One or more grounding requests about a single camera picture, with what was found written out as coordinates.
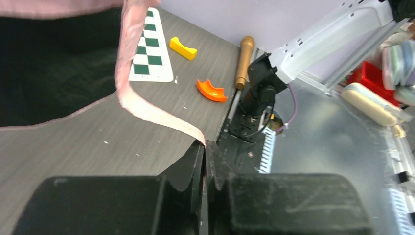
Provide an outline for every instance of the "gray table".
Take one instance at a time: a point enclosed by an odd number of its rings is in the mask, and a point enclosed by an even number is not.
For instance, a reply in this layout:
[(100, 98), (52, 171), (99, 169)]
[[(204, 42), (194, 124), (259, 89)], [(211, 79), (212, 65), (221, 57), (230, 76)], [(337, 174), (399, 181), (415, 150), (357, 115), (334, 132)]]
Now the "gray table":
[[(166, 40), (198, 49), (188, 61), (169, 49), (177, 84), (133, 82), (154, 105), (190, 122), (216, 139), (231, 99), (216, 103), (196, 89), (210, 79), (232, 96), (238, 47), (159, 9)], [(116, 95), (71, 119), (32, 130), (0, 132), (0, 234), (11, 233), (36, 186), (56, 175), (157, 175), (194, 139), (142, 121), (122, 109)]]

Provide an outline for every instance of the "green square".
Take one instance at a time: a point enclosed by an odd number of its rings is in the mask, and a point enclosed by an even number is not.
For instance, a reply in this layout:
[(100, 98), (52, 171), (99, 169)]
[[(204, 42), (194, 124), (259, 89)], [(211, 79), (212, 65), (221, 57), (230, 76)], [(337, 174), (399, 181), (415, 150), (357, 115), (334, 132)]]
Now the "green square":
[(150, 64), (150, 65), (163, 65), (163, 62), (161, 61), (160, 56), (149, 55), (148, 56), (148, 64)]
[(137, 54), (139, 54), (139, 55), (146, 55), (147, 54), (147, 50), (145, 49), (145, 47), (138, 46), (137, 47)]
[(145, 38), (146, 46), (159, 47), (159, 41), (155, 38)]
[(148, 65), (134, 65), (134, 74), (150, 75)]
[(154, 24), (146, 24), (144, 30), (156, 31), (156, 26)]

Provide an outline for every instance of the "pink cloth edge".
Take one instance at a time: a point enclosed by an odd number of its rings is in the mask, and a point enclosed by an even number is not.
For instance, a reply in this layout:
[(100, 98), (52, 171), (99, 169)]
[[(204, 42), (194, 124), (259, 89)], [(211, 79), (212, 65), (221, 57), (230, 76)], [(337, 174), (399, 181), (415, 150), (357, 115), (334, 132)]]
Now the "pink cloth edge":
[[(147, 102), (132, 89), (128, 80), (131, 63), (143, 31), (147, 10), (159, 3), (159, 0), (124, 0), (118, 57), (115, 66), (118, 100), (121, 106), (134, 116), (181, 131), (206, 145), (205, 137), (198, 128)], [(43, 0), (30, 3), (24, 0), (9, 0), (0, 2), (0, 15), (18, 18), (60, 18), (99, 12), (111, 7), (121, 6), (121, 4), (120, 0)], [(34, 129), (52, 122), (63, 121), (84, 112), (107, 98), (96, 101), (63, 118), (32, 126), (4, 127), (0, 128), (0, 131)]]

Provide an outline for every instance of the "chessboard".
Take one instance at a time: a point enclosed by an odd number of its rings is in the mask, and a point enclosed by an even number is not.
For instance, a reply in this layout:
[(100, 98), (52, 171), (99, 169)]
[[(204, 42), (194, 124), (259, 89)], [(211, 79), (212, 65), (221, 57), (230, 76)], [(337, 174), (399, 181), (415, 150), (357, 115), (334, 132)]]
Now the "chessboard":
[(130, 81), (171, 82), (173, 70), (159, 11), (149, 8), (144, 30), (133, 58)]

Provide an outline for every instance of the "orange plastic piece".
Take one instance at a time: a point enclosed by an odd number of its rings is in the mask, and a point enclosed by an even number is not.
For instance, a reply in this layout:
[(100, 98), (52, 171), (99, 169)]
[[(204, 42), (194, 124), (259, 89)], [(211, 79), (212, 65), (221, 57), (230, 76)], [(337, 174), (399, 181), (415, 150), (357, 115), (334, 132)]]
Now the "orange plastic piece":
[(225, 89), (212, 86), (210, 80), (207, 80), (206, 82), (197, 80), (196, 86), (200, 93), (210, 100), (223, 103), (228, 99), (228, 97), (225, 96)]

